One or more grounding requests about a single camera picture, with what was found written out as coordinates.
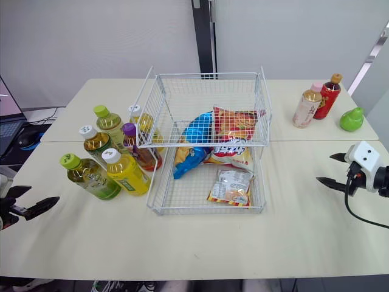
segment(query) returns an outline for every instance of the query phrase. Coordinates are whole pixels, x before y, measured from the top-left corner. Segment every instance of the laptop screen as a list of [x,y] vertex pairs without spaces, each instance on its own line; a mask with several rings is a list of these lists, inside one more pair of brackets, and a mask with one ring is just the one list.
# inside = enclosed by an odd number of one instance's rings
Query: laptop screen
[[14,117],[24,117],[24,115],[0,77],[0,119]]

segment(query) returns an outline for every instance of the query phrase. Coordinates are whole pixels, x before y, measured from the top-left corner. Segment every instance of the snack bag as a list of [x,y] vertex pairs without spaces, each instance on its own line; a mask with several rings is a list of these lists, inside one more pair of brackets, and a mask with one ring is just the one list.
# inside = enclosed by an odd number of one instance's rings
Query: snack bag
[[257,111],[227,111],[213,107],[215,115],[215,134],[218,142],[227,142],[231,139],[250,140],[258,122]]
[[250,180],[253,175],[240,170],[220,170],[207,200],[250,206]]
[[253,159],[248,147],[240,142],[250,140],[258,122],[257,111],[227,111],[213,107],[215,135],[218,142],[236,142],[236,146],[217,146],[204,164],[229,164],[253,172]]
[[[212,133],[212,112],[195,118],[182,132],[181,143],[209,143]],[[178,147],[174,159],[173,178],[178,179],[184,173],[199,165],[211,152],[210,147]]]

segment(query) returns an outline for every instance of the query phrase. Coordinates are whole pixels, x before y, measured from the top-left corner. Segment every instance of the white wall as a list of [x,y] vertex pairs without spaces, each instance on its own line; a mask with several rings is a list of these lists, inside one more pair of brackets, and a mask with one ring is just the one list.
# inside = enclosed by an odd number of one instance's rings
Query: white wall
[[370,125],[389,151],[389,89],[367,115]]
[[66,105],[89,78],[144,78],[152,64],[199,72],[190,0],[0,0],[0,74],[21,108]]
[[389,41],[386,40],[373,64],[371,64],[369,70],[355,89],[352,97],[358,106],[365,109],[365,114],[369,114],[388,89]]
[[219,72],[329,79],[348,88],[389,20],[389,0],[216,0]]

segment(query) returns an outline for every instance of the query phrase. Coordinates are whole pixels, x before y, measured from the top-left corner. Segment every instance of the green bottle cap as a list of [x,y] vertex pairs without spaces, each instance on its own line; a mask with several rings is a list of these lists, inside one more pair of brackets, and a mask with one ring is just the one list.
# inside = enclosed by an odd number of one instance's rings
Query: green bottle cap
[[80,163],[81,159],[73,153],[65,154],[60,159],[60,164],[66,169],[75,169]]
[[108,109],[103,105],[97,105],[93,108],[96,116],[98,117],[106,117],[109,114]]
[[359,129],[363,124],[363,108],[354,108],[345,112],[340,118],[342,129],[353,132]]

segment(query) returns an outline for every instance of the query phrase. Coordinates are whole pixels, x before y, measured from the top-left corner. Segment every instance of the laptop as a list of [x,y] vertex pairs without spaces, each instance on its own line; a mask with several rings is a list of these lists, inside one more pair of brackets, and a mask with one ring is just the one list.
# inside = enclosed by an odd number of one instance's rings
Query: laptop
[[0,76],[0,157],[27,121]]

